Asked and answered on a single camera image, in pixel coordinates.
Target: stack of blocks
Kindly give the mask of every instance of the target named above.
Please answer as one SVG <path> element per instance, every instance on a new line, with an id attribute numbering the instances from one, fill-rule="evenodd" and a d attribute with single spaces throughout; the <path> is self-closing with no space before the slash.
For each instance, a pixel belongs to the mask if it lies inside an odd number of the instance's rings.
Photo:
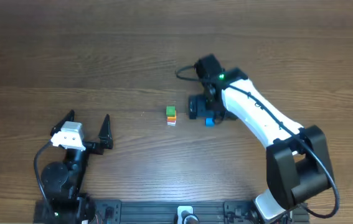
<path id="1" fill-rule="evenodd" d="M 170 126 L 175 126 L 176 124 L 176 110 L 174 106 L 166 107 L 166 122 Z"/>

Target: black cable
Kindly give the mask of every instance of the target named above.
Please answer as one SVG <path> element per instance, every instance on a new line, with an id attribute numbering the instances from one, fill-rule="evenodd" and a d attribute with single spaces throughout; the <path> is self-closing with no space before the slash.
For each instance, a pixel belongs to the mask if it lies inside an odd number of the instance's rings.
<path id="1" fill-rule="evenodd" d="M 45 149 L 47 149 L 51 144 L 52 144 L 51 141 L 48 141 L 41 149 L 39 149 L 39 151 L 38 151 L 37 154 L 35 155 L 35 158 L 34 158 L 34 170 L 35 170 L 35 176 L 37 177 L 39 190 L 40 190 L 40 192 L 42 193 L 42 196 L 44 197 L 44 201 L 45 201 L 46 207 L 47 207 L 47 209 L 48 209 L 48 211 L 49 211 L 50 216 L 53 216 L 53 217 L 54 217 L 54 212 L 53 212 L 53 209 L 52 209 L 52 207 L 50 206 L 50 203 L 49 203 L 49 201 L 47 200 L 46 194 L 45 194 L 45 192 L 44 192 L 44 185 L 43 185 L 42 181 L 40 180 L 40 177 L 39 177 L 39 169 L 38 169 L 38 158 L 39 158 L 39 156 L 40 156 L 40 155 L 45 151 Z"/>
<path id="2" fill-rule="evenodd" d="M 179 74 L 187 69 L 190 68 L 194 68 L 194 66 L 186 66 L 183 67 L 179 70 L 177 70 L 175 72 L 176 77 L 181 79 L 181 80 L 186 80 L 186 81 L 192 81 L 192 82 L 201 82 L 201 83 L 211 83 L 211 84 L 218 84 L 216 81 L 213 80 L 206 80 L 206 79 L 201 79 L 201 78 L 187 78 L 187 77 L 181 77 Z M 324 171 L 324 174 L 327 177 L 327 180 L 329 181 L 331 187 L 332 187 L 332 191 L 334 192 L 334 196 L 335 196 L 335 202 L 334 202 L 334 209 L 332 210 L 331 213 L 327 214 L 327 215 L 321 215 L 321 214 L 317 214 L 316 212 L 310 210 L 308 207 L 306 207 L 305 205 L 300 205 L 302 208 L 304 208 L 308 213 L 310 213 L 311 215 L 313 215 L 314 217 L 318 217 L 318 218 L 331 218 L 333 217 L 337 211 L 339 210 L 339 192 L 337 189 L 337 185 L 334 182 L 334 180 L 331 177 L 331 174 L 328 172 L 328 170 L 326 169 L 326 167 L 324 166 L 324 164 L 322 163 L 322 161 L 320 160 L 320 158 L 318 158 L 318 156 L 312 151 L 312 149 L 304 142 L 302 141 L 299 137 L 297 137 L 297 135 L 295 135 L 294 132 L 292 132 L 291 130 L 289 130 L 284 124 L 283 122 L 281 122 L 279 119 L 277 119 L 277 117 L 260 101 L 258 100 L 256 97 L 254 97 L 253 95 L 251 95 L 250 92 L 244 91 L 240 88 L 237 88 L 235 86 L 232 86 L 230 84 L 227 85 L 227 87 L 232 88 L 234 90 L 239 91 L 240 93 L 243 93 L 245 95 L 247 95 L 249 98 L 253 99 L 255 101 L 255 105 L 257 105 L 258 107 L 260 107 L 262 110 L 265 110 L 268 115 L 276 122 L 276 124 L 278 124 L 280 126 L 280 128 L 284 129 L 288 134 L 291 135 L 291 137 L 297 141 L 303 148 L 304 150 L 320 165 L 321 169 Z"/>

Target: wood grain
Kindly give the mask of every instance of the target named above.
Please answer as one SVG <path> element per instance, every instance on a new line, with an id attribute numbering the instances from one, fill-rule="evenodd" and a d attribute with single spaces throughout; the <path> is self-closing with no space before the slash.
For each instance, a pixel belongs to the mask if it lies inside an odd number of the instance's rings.
<path id="1" fill-rule="evenodd" d="M 214 53 L 284 114 L 327 136 L 341 209 L 353 223 L 353 1 L 0 0 L 0 222 L 31 222 L 32 161 L 76 111 L 94 139 L 111 117 L 115 148 L 92 156 L 84 190 L 125 201 L 246 199 L 266 189 L 265 151 L 239 121 L 188 120 L 198 83 L 173 71 Z M 177 126 L 164 109 L 175 105 Z M 40 167 L 61 160 L 53 148 Z M 332 208 L 332 192 L 309 201 Z"/>

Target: wooden table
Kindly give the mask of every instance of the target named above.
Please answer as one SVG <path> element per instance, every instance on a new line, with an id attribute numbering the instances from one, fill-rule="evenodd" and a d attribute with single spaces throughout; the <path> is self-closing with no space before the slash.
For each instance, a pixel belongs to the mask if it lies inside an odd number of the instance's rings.
<path id="1" fill-rule="evenodd" d="M 70 109 L 112 151 L 92 156 L 84 189 L 124 201 L 249 200 L 266 189 L 265 150 L 240 121 L 188 120 L 198 83 L 174 70 L 214 53 L 280 111 L 327 136 L 341 209 L 353 223 L 353 1 L 0 0 L 0 222 L 31 222 L 33 158 Z M 175 105 L 176 127 L 165 107 Z M 52 148 L 40 168 L 59 161 Z M 309 201 L 333 206 L 331 190 Z"/>

